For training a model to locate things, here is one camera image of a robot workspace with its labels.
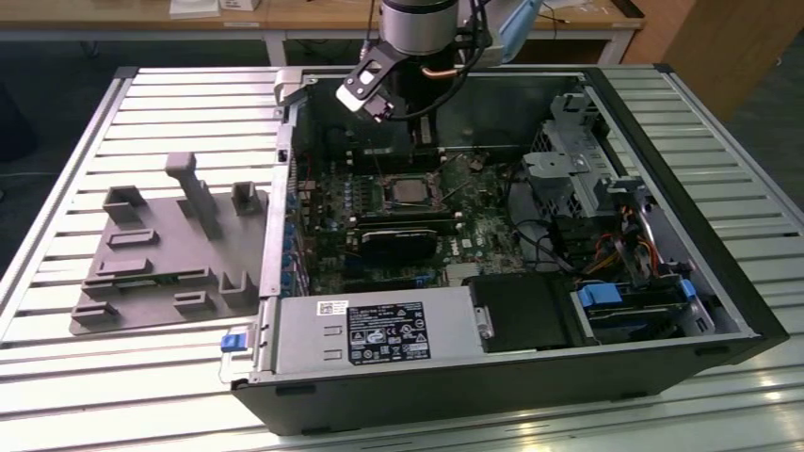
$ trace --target copper pipe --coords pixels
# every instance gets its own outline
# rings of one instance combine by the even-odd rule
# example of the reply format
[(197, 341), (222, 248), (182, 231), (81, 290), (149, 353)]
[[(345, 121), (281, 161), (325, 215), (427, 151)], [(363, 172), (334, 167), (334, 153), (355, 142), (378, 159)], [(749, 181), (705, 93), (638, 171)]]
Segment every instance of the copper pipe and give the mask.
[(427, 68), (422, 68), (422, 74), (426, 78), (441, 80), (457, 76), (457, 69), (449, 69), (447, 71), (430, 71)]

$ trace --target metal table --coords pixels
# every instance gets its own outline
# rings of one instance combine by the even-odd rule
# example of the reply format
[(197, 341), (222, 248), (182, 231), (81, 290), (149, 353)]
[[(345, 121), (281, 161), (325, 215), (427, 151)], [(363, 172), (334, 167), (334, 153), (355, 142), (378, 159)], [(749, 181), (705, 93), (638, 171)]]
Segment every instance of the metal table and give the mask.
[[(270, 190), (271, 68), (119, 71), (0, 282), (0, 449), (778, 450), (804, 440), (804, 221), (673, 74), (605, 73), (790, 340), (655, 397), (318, 437), (278, 438), (227, 394), (218, 341), (245, 317), (73, 337), (107, 186), (175, 196), (165, 153), (213, 191)], [(633, 168), (621, 155), (626, 168)], [(245, 362), (231, 362), (234, 370)]]

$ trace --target floor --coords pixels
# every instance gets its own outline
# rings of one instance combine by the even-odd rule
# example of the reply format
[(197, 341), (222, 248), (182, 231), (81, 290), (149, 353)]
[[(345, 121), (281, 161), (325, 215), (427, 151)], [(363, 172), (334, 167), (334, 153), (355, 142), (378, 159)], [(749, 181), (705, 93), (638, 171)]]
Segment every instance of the floor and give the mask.
[[(289, 62), (353, 64), (357, 52), (355, 41), (291, 43)], [(258, 66), (265, 61), (265, 48), (257, 41), (105, 42), (93, 59), (74, 42), (0, 43), (0, 83), (39, 141), (34, 153), (0, 163), (0, 271), (5, 271), (38, 213), (115, 68)], [(798, 206), (804, 206), (804, 184), (797, 182), (804, 172), (801, 81), (804, 34), (726, 124)], [(41, 174), (18, 174), (29, 172)]]

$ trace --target table leg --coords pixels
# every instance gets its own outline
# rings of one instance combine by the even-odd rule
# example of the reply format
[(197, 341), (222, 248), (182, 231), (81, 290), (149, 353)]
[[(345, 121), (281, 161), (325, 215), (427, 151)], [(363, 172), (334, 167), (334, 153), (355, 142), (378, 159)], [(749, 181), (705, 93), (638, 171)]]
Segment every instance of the table leg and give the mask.
[(287, 66), (287, 57), (285, 55), (285, 31), (269, 30), (265, 32), (262, 40), (267, 49), (267, 60), (274, 67)]
[(614, 37), (605, 43), (597, 64), (618, 64), (627, 50), (634, 30), (618, 30)]

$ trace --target blue tab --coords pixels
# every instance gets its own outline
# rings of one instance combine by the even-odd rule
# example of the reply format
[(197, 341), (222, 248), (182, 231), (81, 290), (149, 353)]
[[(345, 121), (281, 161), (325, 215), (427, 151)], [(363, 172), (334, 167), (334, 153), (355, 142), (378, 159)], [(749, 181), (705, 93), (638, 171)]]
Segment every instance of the blue tab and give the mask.
[(579, 298), (579, 305), (583, 308), (587, 308), (594, 304), (594, 301), (591, 300), (591, 294), (589, 294), (589, 291), (585, 287), (577, 291), (577, 297)]
[(694, 292), (694, 286), (689, 280), (681, 280), (681, 290), (683, 290), (683, 296), (686, 299), (694, 299), (697, 294)]
[(221, 351), (229, 353), (231, 351), (245, 351), (246, 347), (246, 334), (226, 334), (221, 339)]
[(622, 303), (622, 297), (618, 295), (617, 285), (609, 282), (602, 284), (589, 284), (577, 291), (577, 297), (583, 308), (597, 304)]

